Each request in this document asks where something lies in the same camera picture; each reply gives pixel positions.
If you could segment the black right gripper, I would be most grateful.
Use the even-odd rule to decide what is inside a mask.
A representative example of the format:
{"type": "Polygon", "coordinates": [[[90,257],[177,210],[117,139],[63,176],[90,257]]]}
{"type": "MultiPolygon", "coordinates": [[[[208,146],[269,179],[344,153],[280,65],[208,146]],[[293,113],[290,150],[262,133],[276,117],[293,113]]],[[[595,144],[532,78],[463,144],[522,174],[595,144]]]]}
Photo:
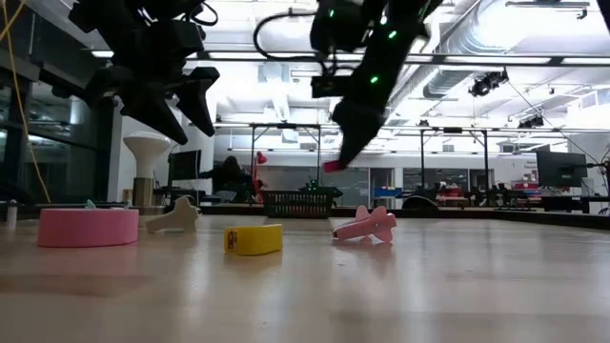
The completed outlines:
{"type": "Polygon", "coordinates": [[[347,168],[377,136],[385,122],[384,109],[397,82],[396,71],[355,70],[332,78],[341,100],[333,120],[343,138],[337,165],[347,168]]]}

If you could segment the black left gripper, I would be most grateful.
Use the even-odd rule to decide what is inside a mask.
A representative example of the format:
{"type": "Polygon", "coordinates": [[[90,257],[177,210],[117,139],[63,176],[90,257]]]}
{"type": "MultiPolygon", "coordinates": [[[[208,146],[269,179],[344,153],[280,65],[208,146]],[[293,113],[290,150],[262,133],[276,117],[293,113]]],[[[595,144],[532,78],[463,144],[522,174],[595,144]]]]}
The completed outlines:
{"type": "Polygon", "coordinates": [[[220,74],[214,67],[197,67],[183,73],[186,57],[158,48],[149,28],[154,23],[139,18],[99,18],[96,30],[113,52],[112,64],[97,70],[85,88],[85,100],[97,105],[118,96],[121,114],[154,129],[178,144],[188,138],[166,103],[166,91],[175,91],[177,107],[207,136],[215,134],[206,92],[220,74]]]}

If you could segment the pink toy airplane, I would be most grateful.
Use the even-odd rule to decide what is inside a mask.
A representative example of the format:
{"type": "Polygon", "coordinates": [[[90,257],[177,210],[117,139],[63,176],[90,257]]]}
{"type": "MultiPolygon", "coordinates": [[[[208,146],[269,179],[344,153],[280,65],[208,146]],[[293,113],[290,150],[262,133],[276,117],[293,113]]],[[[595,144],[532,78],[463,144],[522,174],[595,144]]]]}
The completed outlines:
{"type": "Polygon", "coordinates": [[[359,206],[356,209],[355,219],[335,227],[332,236],[335,240],[349,240],[372,235],[381,242],[391,242],[392,229],[396,226],[395,215],[387,212],[385,207],[377,207],[369,212],[366,207],[359,206]]]}

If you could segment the white lamp with metal base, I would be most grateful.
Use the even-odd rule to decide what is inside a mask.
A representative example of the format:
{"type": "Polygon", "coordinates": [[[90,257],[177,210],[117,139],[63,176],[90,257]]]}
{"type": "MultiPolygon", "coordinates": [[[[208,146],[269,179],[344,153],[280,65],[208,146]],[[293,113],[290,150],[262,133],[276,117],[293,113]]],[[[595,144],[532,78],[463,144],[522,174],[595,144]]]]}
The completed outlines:
{"type": "Polygon", "coordinates": [[[123,142],[135,159],[132,204],[139,208],[151,207],[154,166],[159,157],[170,147],[171,140],[159,133],[136,131],[124,137],[123,142]]]}

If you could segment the black computer monitor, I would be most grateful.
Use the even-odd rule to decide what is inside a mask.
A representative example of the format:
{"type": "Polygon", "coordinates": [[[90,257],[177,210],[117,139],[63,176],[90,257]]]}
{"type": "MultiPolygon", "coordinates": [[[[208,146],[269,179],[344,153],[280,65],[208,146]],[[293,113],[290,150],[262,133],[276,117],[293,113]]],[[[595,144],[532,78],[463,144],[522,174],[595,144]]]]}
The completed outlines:
{"type": "Polygon", "coordinates": [[[579,188],[587,177],[586,156],[571,152],[537,152],[540,187],[579,188]]]}
{"type": "Polygon", "coordinates": [[[201,150],[170,153],[168,164],[170,184],[173,181],[195,180],[200,173],[201,150]]]}

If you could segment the black plastic basket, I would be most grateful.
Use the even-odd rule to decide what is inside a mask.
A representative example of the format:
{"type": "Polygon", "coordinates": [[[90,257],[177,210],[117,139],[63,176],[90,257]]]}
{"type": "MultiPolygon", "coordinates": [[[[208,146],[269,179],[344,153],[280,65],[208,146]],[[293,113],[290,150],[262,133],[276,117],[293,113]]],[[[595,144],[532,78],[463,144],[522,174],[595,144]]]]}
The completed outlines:
{"type": "Polygon", "coordinates": [[[302,188],[299,191],[263,191],[263,210],[270,218],[325,219],[343,192],[337,187],[302,188]]]}

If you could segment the person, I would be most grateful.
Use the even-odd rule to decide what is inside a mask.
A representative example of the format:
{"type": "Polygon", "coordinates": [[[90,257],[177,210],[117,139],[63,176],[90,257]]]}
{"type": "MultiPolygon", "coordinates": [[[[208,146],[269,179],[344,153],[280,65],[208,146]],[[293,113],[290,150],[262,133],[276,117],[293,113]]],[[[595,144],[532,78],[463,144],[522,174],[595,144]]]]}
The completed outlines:
{"type": "Polygon", "coordinates": [[[245,203],[255,195],[253,178],[241,169],[232,155],[208,171],[207,178],[212,179],[213,194],[222,201],[245,203]]]}

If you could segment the red desk lamp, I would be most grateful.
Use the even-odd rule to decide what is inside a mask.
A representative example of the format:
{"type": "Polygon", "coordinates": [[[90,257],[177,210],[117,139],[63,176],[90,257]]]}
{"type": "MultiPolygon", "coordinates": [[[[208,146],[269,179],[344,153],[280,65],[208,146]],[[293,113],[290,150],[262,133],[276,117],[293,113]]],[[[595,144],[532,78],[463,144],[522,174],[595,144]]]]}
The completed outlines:
{"type": "Polygon", "coordinates": [[[257,203],[262,203],[262,190],[266,187],[266,184],[258,177],[258,167],[264,165],[267,162],[267,157],[261,152],[257,151],[254,155],[254,162],[252,167],[252,177],[254,185],[254,199],[257,203]]]}

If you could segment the beige toy figure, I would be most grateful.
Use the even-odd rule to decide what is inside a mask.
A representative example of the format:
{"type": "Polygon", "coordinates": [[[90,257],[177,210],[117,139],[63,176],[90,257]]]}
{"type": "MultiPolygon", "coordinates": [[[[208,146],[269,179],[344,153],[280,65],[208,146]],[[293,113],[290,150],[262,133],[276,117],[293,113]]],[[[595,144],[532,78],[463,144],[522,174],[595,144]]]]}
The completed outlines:
{"type": "Polygon", "coordinates": [[[181,196],[175,200],[171,211],[147,221],[145,228],[149,233],[164,230],[195,233],[199,215],[199,208],[193,206],[187,196],[181,196]]]}

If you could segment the black background workstation frame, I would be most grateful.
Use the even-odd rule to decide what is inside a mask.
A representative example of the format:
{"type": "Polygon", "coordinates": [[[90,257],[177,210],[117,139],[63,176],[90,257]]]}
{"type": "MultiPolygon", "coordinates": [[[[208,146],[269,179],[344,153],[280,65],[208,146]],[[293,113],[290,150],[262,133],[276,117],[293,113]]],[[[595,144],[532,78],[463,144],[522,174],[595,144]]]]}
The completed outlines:
{"type": "Polygon", "coordinates": [[[262,193],[259,190],[257,183],[257,165],[258,158],[256,157],[257,152],[255,151],[255,142],[264,135],[269,129],[278,129],[278,130],[303,130],[310,134],[312,138],[316,142],[316,181],[319,181],[321,171],[321,134],[322,128],[319,124],[295,124],[288,122],[278,122],[278,123],[250,123],[249,127],[252,129],[252,137],[251,137],[251,166],[250,172],[253,178],[254,189],[256,190],[255,200],[257,204],[263,204],[262,193]]]}
{"type": "MultiPolygon", "coordinates": [[[[420,138],[420,185],[417,187],[416,193],[418,195],[424,195],[430,200],[435,201],[437,195],[437,188],[435,182],[437,181],[433,177],[432,185],[429,185],[426,180],[426,167],[425,167],[425,132],[430,131],[432,133],[431,138],[436,136],[438,133],[469,133],[479,144],[483,147],[483,170],[484,170],[484,181],[483,181],[483,192],[484,196],[488,195],[490,191],[490,168],[489,168],[489,149],[488,149],[488,131],[487,130],[475,130],[475,129],[462,129],[458,127],[431,127],[423,128],[419,130],[420,138]]],[[[470,154],[474,157],[477,152],[470,151],[470,154]]],[[[458,152],[443,152],[440,158],[433,158],[433,169],[466,169],[470,170],[474,163],[474,158],[468,157],[466,153],[458,152]]]]}

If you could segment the black aluminium table frame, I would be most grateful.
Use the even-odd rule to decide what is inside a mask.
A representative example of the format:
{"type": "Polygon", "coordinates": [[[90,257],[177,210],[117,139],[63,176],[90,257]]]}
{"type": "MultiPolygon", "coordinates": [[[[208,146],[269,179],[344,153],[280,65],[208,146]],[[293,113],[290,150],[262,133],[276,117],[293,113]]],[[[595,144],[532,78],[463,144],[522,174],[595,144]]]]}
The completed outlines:
{"type": "MultiPolygon", "coordinates": [[[[8,214],[8,208],[15,206],[9,203],[0,203],[0,220],[4,220],[8,214]]],[[[18,219],[38,218],[43,209],[67,209],[82,208],[81,204],[55,204],[55,205],[36,205],[25,206],[16,205],[18,219]]],[[[221,207],[205,206],[200,208],[200,212],[205,215],[252,215],[267,216],[270,218],[282,219],[327,219],[354,218],[355,208],[331,208],[325,213],[306,213],[303,209],[296,212],[274,213],[265,210],[263,207],[221,207]]],[[[396,218],[419,218],[436,220],[504,220],[523,223],[534,223],[544,225],[566,226],[574,228],[585,228],[600,231],[610,231],[610,216],[595,214],[565,213],[565,212],[524,212],[524,211],[501,211],[486,209],[483,210],[388,210],[396,218]]]]}

